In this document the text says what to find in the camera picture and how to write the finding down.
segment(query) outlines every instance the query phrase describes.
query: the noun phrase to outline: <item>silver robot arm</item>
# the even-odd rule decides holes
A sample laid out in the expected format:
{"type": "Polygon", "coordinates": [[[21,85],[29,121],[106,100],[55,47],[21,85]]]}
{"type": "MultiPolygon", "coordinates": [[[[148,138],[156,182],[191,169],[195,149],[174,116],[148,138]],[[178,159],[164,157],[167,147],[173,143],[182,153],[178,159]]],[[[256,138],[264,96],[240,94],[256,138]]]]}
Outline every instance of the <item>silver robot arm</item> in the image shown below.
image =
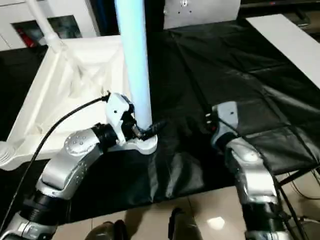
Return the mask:
{"type": "Polygon", "coordinates": [[[214,148],[224,154],[225,165],[234,174],[242,206],[247,240],[289,240],[279,217],[279,203],[273,176],[259,152],[234,129],[238,127],[237,104],[225,102],[213,108],[217,130],[211,139],[214,148]]]}
{"type": "Polygon", "coordinates": [[[61,151],[45,166],[34,194],[24,201],[22,210],[14,215],[1,240],[13,236],[48,240],[53,236],[63,206],[75,194],[88,168],[103,154],[97,135],[102,128],[110,131],[110,147],[116,144],[116,134],[108,125],[97,125],[71,134],[61,151]]]}
{"type": "Polygon", "coordinates": [[[97,124],[67,137],[61,151],[45,166],[33,195],[25,199],[0,240],[51,239],[64,206],[74,196],[90,166],[109,148],[131,139],[149,139],[164,126],[160,122],[147,130],[140,129],[132,116],[134,106],[118,93],[110,95],[108,108],[112,109],[108,116],[110,124],[97,124]]]}

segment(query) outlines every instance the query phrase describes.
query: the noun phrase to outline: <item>white tray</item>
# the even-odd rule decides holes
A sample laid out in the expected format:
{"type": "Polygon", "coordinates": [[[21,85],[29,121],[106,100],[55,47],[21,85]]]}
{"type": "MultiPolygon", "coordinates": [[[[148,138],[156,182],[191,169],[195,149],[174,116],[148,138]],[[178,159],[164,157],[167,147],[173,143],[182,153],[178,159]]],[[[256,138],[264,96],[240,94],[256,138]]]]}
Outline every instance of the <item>white tray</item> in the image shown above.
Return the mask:
{"type": "MultiPolygon", "coordinates": [[[[0,142],[0,168],[13,170],[30,160],[49,128],[71,110],[107,91],[131,98],[121,38],[65,39],[63,42],[85,64],[94,77],[81,80],[61,52],[51,48],[41,63],[23,106],[6,142],[0,142]]],[[[66,137],[77,130],[106,123],[103,102],[77,112],[52,133],[37,159],[49,159],[63,146],[66,137]]]]}

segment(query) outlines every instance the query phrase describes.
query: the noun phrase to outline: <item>white pipe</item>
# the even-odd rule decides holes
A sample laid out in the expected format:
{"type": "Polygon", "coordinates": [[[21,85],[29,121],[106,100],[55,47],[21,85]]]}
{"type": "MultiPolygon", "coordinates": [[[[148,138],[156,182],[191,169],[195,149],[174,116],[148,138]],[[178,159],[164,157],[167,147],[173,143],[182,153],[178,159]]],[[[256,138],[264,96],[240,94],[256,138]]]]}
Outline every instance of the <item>white pipe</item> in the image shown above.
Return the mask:
{"type": "Polygon", "coordinates": [[[34,16],[36,23],[39,25],[48,46],[56,53],[59,52],[61,50],[61,40],[51,27],[44,13],[41,11],[37,1],[26,0],[26,3],[34,16]]]}
{"type": "Polygon", "coordinates": [[[144,0],[116,0],[116,15],[137,125],[152,124],[144,0]]]}
{"type": "Polygon", "coordinates": [[[70,63],[74,71],[80,71],[82,75],[86,74],[86,77],[90,78],[91,75],[86,70],[83,62],[74,55],[74,53],[64,44],[58,34],[54,31],[48,19],[42,12],[39,3],[36,0],[26,0],[26,3],[43,33],[46,44],[55,53],[62,51],[62,56],[70,63]]]}

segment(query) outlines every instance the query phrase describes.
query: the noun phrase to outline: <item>floor tile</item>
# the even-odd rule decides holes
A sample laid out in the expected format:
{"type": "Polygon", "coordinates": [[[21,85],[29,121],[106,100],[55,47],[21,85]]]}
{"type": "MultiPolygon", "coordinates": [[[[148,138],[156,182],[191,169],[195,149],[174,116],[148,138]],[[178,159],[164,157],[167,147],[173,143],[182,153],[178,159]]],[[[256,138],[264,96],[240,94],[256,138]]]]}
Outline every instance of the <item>floor tile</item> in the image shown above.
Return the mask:
{"type": "Polygon", "coordinates": [[[91,229],[92,219],[61,225],[52,240],[84,240],[91,229]]]}
{"type": "Polygon", "coordinates": [[[138,207],[127,211],[100,216],[93,219],[93,228],[107,221],[123,220],[131,240],[168,239],[168,223],[174,208],[182,208],[190,213],[187,197],[138,207]]]}
{"type": "Polygon", "coordinates": [[[189,196],[204,240],[244,240],[246,230],[235,187],[189,196]]]}
{"type": "MultiPolygon", "coordinates": [[[[312,173],[299,177],[293,183],[286,184],[283,189],[291,202],[298,217],[307,216],[311,219],[320,219],[320,200],[308,200],[297,193],[297,189],[307,197],[320,198],[320,187],[312,173]]],[[[289,214],[288,207],[284,204],[284,210],[289,214]]],[[[289,221],[293,230],[298,234],[296,225],[291,219],[289,221]]],[[[317,240],[320,236],[320,225],[318,223],[304,223],[305,232],[309,240],[317,240]]]]}

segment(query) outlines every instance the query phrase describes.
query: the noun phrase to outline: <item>table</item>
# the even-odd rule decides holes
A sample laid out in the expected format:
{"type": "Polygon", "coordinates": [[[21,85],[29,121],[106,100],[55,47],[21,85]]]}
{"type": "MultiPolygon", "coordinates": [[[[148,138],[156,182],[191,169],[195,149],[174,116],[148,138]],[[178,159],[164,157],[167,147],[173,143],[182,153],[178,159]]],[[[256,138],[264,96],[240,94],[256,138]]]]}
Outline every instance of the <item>table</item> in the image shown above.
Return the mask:
{"type": "MultiPolygon", "coordinates": [[[[40,64],[28,51],[0,53],[7,72],[1,78],[1,140],[40,64]]],[[[233,185],[223,157],[210,147],[191,79],[210,104],[237,102],[238,130],[264,153],[275,174],[319,164],[320,90],[245,20],[151,33],[148,61],[153,120],[168,120],[157,151],[105,154],[89,170],[61,223],[233,185]]],[[[31,167],[20,200],[33,190],[45,164],[31,167]]],[[[0,171],[1,218],[25,168],[0,171]]]]}

